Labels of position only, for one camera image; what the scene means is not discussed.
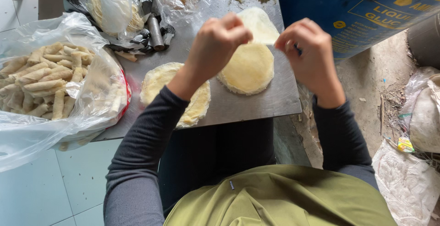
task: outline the person's right hand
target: person's right hand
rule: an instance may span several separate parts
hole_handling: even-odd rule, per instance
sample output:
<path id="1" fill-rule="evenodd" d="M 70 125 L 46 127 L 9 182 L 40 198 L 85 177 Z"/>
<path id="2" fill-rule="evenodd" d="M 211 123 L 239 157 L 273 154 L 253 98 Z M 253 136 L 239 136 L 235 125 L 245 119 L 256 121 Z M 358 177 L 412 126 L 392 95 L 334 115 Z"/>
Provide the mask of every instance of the person's right hand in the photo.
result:
<path id="1" fill-rule="evenodd" d="M 302 50 L 299 55 L 293 46 Z M 290 61 L 296 79 L 316 94 L 318 105 L 336 108 L 345 103 L 345 94 L 333 62 L 331 36 L 314 21 L 304 18 L 290 25 L 275 43 Z"/>

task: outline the tile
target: tile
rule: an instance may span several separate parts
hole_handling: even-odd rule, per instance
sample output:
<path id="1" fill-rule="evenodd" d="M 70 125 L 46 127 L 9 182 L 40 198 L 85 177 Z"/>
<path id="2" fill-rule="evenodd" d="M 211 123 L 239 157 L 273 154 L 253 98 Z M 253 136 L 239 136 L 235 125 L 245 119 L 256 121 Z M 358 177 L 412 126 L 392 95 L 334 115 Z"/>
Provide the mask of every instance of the tile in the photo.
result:
<path id="1" fill-rule="evenodd" d="M 71 217 L 55 150 L 0 173 L 0 220 L 8 226 L 48 226 Z"/>
<path id="2" fill-rule="evenodd" d="M 121 141 L 91 142 L 71 151 L 56 151 L 74 215 L 104 201 L 107 167 Z"/>
<path id="3" fill-rule="evenodd" d="M 0 32 L 19 27 L 12 0 L 0 0 Z"/>
<path id="4" fill-rule="evenodd" d="M 0 40 L 6 38 L 6 36 L 9 34 L 9 32 L 11 32 L 13 29 L 8 30 L 8 31 L 4 31 L 4 32 L 0 32 Z"/>
<path id="5" fill-rule="evenodd" d="M 77 226 L 104 226 L 104 216 L 102 214 L 103 205 L 93 207 L 85 212 L 75 215 Z"/>
<path id="6" fill-rule="evenodd" d="M 69 217 L 66 220 L 63 220 L 59 223 L 55 223 L 52 226 L 76 226 L 74 217 Z"/>
<path id="7" fill-rule="evenodd" d="M 13 1 L 20 26 L 38 20 L 38 0 Z"/>

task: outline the plastic bag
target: plastic bag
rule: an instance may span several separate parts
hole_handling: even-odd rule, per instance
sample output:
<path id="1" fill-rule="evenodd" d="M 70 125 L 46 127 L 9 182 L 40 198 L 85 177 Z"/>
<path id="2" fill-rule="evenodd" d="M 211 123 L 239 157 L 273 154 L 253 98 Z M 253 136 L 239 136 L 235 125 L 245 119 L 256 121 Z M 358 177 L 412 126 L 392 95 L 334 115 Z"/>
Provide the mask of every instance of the plastic bag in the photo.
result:
<path id="1" fill-rule="evenodd" d="M 421 95 L 421 92 L 424 89 L 432 90 L 432 86 L 429 85 L 429 83 L 432 83 L 432 80 L 430 80 L 430 77 L 434 74 L 440 73 L 439 70 L 433 68 L 433 67 L 421 67 L 418 68 L 417 71 L 414 73 L 413 76 L 411 76 L 410 80 L 408 81 L 408 84 L 405 87 L 405 104 L 402 107 L 402 112 L 399 115 L 399 122 L 401 127 L 403 128 L 404 132 L 402 136 L 399 139 L 409 139 L 412 145 L 419 150 L 422 151 L 429 151 L 429 152 L 440 152 L 440 145 L 437 145 L 439 142 L 438 139 L 436 141 L 430 141 L 430 143 L 424 143 L 425 141 L 421 141 L 420 136 L 423 136 L 423 132 L 426 132 L 425 137 L 423 138 L 431 138 L 431 136 L 427 131 L 428 128 L 423 127 L 419 121 L 419 119 L 414 120 L 413 119 L 413 112 L 415 111 L 415 106 L 417 103 L 417 100 L 419 99 L 419 95 Z M 440 111 L 440 106 L 437 99 L 435 99 L 432 96 L 435 96 L 433 91 L 427 91 L 422 94 L 423 99 L 432 98 L 433 101 L 437 104 L 437 111 Z M 422 111 L 421 115 L 425 115 L 427 118 L 426 120 L 422 120 L 425 122 L 428 122 L 428 119 L 434 116 L 434 114 L 425 113 L 425 111 Z"/>
<path id="2" fill-rule="evenodd" d="M 66 85 L 69 95 L 77 99 L 74 109 L 68 118 L 54 121 L 0 111 L 0 172 L 38 158 L 57 142 L 74 144 L 62 150 L 88 143 L 114 125 L 129 104 L 131 94 L 124 72 L 113 54 L 103 49 L 107 40 L 80 13 L 64 13 L 10 31 L 0 40 L 0 65 L 57 41 L 85 46 L 96 53 L 83 81 Z"/>
<path id="3" fill-rule="evenodd" d="M 107 34 L 101 28 L 101 25 L 96 22 L 88 9 L 88 0 L 66 0 L 67 3 L 64 4 L 64 8 L 67 12 L 80 12 L 84 14 L 91 24 L 95 26 L 101 33 L 102 37 L 106 38 L 110 44 L 109 47 L 115 51 L 124 51 L 132 54 L 147 54 L 154 52 L 154 48 L 149 44 L 150 32 L 147 29 L 142 29 L 135 33 L 119 33 L 118 36 L 114 34 Z M 146 19 L 151 13 L 153 0 L 133 0 L 135 5 L 140 5 L 143 11 L 143 18 Z M 174 28 L 168 24 L 162 24 L 160 16 L 157 16 L 158 21 L 161 23 L 161 34 L 165 42 L 165 49 L 169 47 L 171 38 L 174 36 Z"/>
<path id="4" fill-rule="evenodd" d="M 196 20 L 203 21 L 203 12 L 209 8 L 211 0 L 183 1 L 155 0 L 162 19 L 174 27 L 185 26 Z"/>

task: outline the round crepe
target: round crepe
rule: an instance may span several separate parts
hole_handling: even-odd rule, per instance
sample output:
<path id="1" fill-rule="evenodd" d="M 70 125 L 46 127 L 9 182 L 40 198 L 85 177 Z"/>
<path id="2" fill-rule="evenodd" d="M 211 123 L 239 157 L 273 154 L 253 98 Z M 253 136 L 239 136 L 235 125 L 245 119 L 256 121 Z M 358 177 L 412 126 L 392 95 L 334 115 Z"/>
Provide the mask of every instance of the round crepe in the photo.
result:
<path id="1" fill-rule="evenodd" d="M 176 75 L 183 63 L 166 63 L 155 69 L 148 71 L 142 82 L 140 101 L 145 105 L 149 105 L 163 86 L 167 85 Z M 185 109 L 185 113 L 177 123 L 177 128 L 190 127 L 202 119 L 206 115 L 206 111 L 211 101 L 211 89 L 209 81 L 200 86 L 199 89 L 191 97 L 191 102 Z"/>
<path id="2" fill-rule="evenodd" d="M 258 94 L 274 77 L 274 57 L 264 44 L 242 44 L 217 78 L 232 92 Z"/>

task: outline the metal tabletop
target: metal tabletop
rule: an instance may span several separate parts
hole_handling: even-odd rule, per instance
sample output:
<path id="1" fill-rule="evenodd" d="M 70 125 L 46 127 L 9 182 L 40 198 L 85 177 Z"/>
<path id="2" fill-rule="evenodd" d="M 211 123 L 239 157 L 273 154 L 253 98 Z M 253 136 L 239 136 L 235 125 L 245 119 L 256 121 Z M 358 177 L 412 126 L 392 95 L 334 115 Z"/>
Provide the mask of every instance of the metal tabletop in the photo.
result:
<path id="1" fill-rule="evenodd" d="M 206 17 L 222 17 L 229 11 L 241 10 L 258 6 L 266 11 L 269 18 L 277 27 L 278 32 L 284 30 L 283 18 L 278 0 L 270 0 L 261 4 L 256 0 L 211 0 Z M 156 52 L 152 55 L 137 55 L 138 60 L 131 62 L 120 56 L 118 59 L 124 68 L 127 82 L 132 90 L 132 98 L 128 110 L 119 122 L 97 136 L 94 141 L 123 138 L 128 132 L 137 116 L 144 110 L 140 102 L 141 83 L 145 74 L 155 67 L 169 63 L 184 63 L 188 57 L 191 43 L 200 28 L 200 24 L 191 24 L 183 28 L 176 28 L 176 34 L 171 40 L 169 49 Z M 262 119 L 283 116 L 301 112 L 301 105 L 297 84 L 289 61 L 285 55 L 268 46 L 275 58 L 275 76 L 267 89 L 251 96 L 234 94 L 224 87 L 216 77 L 209 80 L 211 86 L 211 103 L 206 116 L 194 127 L 209 126 L 251 119 Z"/>

